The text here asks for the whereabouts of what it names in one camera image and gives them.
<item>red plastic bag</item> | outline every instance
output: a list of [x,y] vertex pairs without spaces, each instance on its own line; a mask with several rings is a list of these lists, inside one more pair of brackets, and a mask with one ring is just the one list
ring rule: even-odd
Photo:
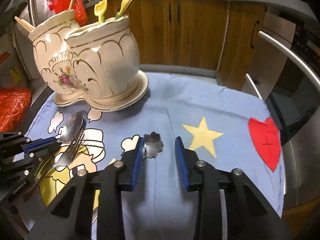
[[31,92],[26,88],[0,90],[0,132],[14,132],[22,123],[31,103]]
[[[68,10],[71,0],[52,0],[52,6],[56,13],[60,13]],[[74,0],[72,8],[76,10],[75,20],[80,26],[84,26],[88,23],[87,14],[82,0]]]

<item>red heart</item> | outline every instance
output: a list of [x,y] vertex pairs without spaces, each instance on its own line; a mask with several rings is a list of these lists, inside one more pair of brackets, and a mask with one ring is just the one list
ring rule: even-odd
[[265,122],[250,118],[248,127],[258,154],[272,172],[274,172],[281,153],[278,127],[271,117],[268,117]]

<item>white ceramic pot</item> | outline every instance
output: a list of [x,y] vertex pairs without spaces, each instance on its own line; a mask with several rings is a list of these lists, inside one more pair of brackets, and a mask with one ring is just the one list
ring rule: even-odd
[[74,16],[74,10],[61,12],[29,34],[39,73],[49,87],[61,95],[70,95],[82,86],[72,71],[72,54],[64,41],[67,33],[79,28]]
[[73,30],[65,37],[72,69],[83,91],[100,105],[128,97],[138,85],[139,49],[128,24],[128,16],[110,18],[101,25]]

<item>black cabinet handle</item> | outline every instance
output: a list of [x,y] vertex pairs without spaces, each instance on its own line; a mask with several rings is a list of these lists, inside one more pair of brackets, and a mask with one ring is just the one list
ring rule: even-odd
[[171,3],[169,3],[169,22],[171,23]]
[[178,16],[177,16],[177,22],[180,22],[180,5],[178,4]]
[[253,44],[252,44],[254,31],[256,30],[256,26],[259,25],[259,24],[260,24],[260,21],[257,20],[256,23],[254,24],[254,27],[253,27],[252,36],[251,36],[251,42],[250,42],[250,47],[251,47],[252,49],[254,49],[254,46],[253,46]]

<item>blue tablecloth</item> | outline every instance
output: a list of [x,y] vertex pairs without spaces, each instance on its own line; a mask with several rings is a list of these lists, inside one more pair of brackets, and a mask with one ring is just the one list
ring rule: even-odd
[[[160,73],[148,73],[148,77],[145,96],[116,112],[101,113],[85,102],[57,107],[53,95],[48,98],[26,136],[32,140],[55,136],[74,112],[81,111],[87,121],[85,147],[70,166],[49,173],[30,202],[19,203],[19,213],[28,228],[44,204],[48,205],[78,170],[104,169],[135,144],[135,135],[153,131],[161,135],[163,151],[156,158],[144,160],[135,191],[122,194],[126,239],[193,239],[197,192],[187,193],[180,186],[174,156],[177,136],[185,147],[198,147],[195,151],[199,158],[215,168],[241,168],[281,216],[282,154],[272,172],[258,155],[248,130],[250,117],[264,122],[270,116],[266,105],[254,96],[193,78]],[[193,142],[198,127],[202,127],[200,136],[206,140],[203,146]],[[92,239],[96,237],[95,227]]]

